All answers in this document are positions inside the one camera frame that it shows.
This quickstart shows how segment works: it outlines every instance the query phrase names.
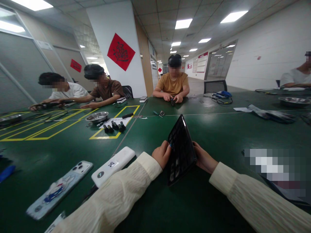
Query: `bulletin board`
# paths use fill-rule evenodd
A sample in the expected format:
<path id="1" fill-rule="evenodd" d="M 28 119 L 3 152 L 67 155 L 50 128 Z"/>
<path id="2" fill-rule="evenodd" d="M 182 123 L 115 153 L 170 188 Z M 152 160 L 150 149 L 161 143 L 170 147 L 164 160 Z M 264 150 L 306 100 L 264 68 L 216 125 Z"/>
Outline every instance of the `bulletin board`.
<path id="1" fill-rule="evenodd" d="M 197 62 L 197 73 L 204 73 L 206 68 L 207 56 L 200 57 Z"/>
<path id="2" fill-rule="evenodd" d="M 198 59 L 195 59 L 193 61 L 193 69 L 192 69 L 192 73 L 195 73 L 197 71 L 197 66 L 198 66 Z"/>

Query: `workbench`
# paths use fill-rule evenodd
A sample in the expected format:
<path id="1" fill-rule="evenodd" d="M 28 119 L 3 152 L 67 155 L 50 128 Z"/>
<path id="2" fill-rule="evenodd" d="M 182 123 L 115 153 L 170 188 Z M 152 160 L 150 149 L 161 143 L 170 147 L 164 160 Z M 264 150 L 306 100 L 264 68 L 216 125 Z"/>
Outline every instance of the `workbench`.
<path id="1" fill-rule="evenodd" d="M 233 93 L 231 105 L 219 105 L 203 96 L 189 96 L 175 106 L 154 97 L 146 103 L 128 99 L 128 104 L 121 108 L 114 104 L 82 110 L 76 104 L 68 109 L 70 115 L 62 121 L 44 123 L 39 118 L 2 129 L 0 149 L 6 148 L 2 154 L 8 159 L 0 159 L 0 171 L 10 164 L 16 165 L 16 171 L 0 184 L 2 232 L 44 232 L 62 211 L 69 215 L 81 205 L 94 184 L 92 173 L 113 154 L 128 146 L 136 156 L 143 151 L 151 155 L 167 140 L 180 114 L 185 117 L 192 140 L 215 160 L 263 182 L 245 164 L 243 149 L 310 149 L 311 126 L 299 115 L 311 111 L 311 106 L 284 107 L 279 103 L 280 96 L 284 95 Z M 297 115 L 297 121 L 285 125 L 233 109 L 249 104 L 265 110 L 287 111 Z M 161 110 L 165 112 L 163 118 L 153 114 Z M 96 125 L 88 127 L 85 121 L 87 115 L 101 111 L 109 112 L 109 118 L 134 112 L 147 119 L 132 118 L 123 133 L 107 135 Z M 19 113 L 24 117 L 32 114 L 27 110 Z M 61 113 L 57 108 L 52 112 L 54 117 Z M 305 154 L 305 158 L 311 164 L 311 156 Z M 27 216 L 27 208 L 81 160 L 92 162 L 94 167 L 75 188 L 42 220 Z M 240 232 L 254 232 L 227 198 L 209 184 L 209 178 L 208 173 L 194 167 L 168 187 L 164 170 L 115 232 L 232 232 L 237 228 Z"/>

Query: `ceiling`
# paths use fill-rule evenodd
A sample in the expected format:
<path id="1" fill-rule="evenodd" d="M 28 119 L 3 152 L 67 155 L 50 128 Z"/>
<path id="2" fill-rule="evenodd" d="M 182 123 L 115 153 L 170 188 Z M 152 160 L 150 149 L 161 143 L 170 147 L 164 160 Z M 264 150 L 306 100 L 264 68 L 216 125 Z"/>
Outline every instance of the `ceiling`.
<path id="1" fill-rule="evenodd" d="M 45 0 L 54 8 L 32 11 L 10 0 L 0 2 L 27 12 L 57 28 L 74 33 L 86 57 L 98 57 L 104 63 L 86 8 L 122 0 Z M 172 42 L 180 55 L 196 54 L 221 43 L 231 36 L 258 23 L 297 0 L 131 0 L 134 15 L 142 25 L 158 53 L 158 60 L 167 61 Z M 231 12 L 249 10 L 236 22 L 220 24 Z M 192 18 L 189 28 L 176 29 L 177 20 Z M 207 43 L 201 39 L 212 38 Z"/>

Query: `young man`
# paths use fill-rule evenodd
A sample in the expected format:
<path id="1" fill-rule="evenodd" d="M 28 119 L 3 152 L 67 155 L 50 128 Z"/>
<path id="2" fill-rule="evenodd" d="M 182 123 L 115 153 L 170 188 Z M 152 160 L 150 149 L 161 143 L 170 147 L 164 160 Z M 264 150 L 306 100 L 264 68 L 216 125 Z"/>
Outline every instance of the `young man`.
<path id="1" fill-rule="evenodd" d="M 311 87 L 311 52 L 307 52 L 305 56 L 305 63 L 282 75 L 280 87 Z"/>
<path id="2" fill-rule="evenodd" d="M 67 82 L 63 76 L 57 73 L 48 72 L 41 74 L 38 83 L 45 88 L 57 90 L 53 91 L 52 95 L 48 99 L 43 100 L 42 103 L 57 101 L 61 98 L 83 97 L 88 95 L 87 90 L 81 85 Z M 30 106 L 30 110 L 34 111 L 36 109 L 35 105 Z"/>
<path id="3" fill-rule="evenodd" d="M 84 77 L 89 80 L 93 80 L 97 83 L 97 87 L 87 96 L 80 98 L 64 98 L 60 99 L 59 103 L 64 100 L 74 100 L 77 103 L 90 102 L 96 98 L 102 98 L 103 101 L 81 106 L 81 108 L 99 108 L 105 105 L 113 104 L 117 99 L 124 96 L 121 83 L 117 80 L 111 80 L 106 77 L 104 68 L 97 64 L 87 65 L 84 68 Z"/>
<path id="4" fill-rule="evenodd" d="M 188 75 L 181 72 L 180 67 L 181 56 L 179 54 L 170 56 L 168 59 L 169 73 L 164 74 L 159 80 L 153 91 L 153 96 L 163 98 L 165 101 L 170 101 L 171 98 L 174 98 L 176 103 L 183 101 L 183 98 L 189 94 L 190 88 Z"/>

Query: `office chair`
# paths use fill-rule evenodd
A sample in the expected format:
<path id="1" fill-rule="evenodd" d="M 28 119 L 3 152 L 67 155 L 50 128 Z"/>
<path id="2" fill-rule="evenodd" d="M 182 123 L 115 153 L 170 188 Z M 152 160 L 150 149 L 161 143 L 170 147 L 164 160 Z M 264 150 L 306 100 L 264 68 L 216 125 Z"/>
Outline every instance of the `office chair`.
<path id="1" fill-rule="evenodd" d="M 228 91 L 226 80 L 204 81 L 204 94 L 218 91 Z"/>
<path id="2" fill-rule="evenodd" d="M 130 86 L 122 86 L 122 89 L 123 89 L 123 93 L 124 93 L 124 96 L 127 98 L 127 99 L 133 99 L 133 91 L 132 91 L 132 88 Z"/>

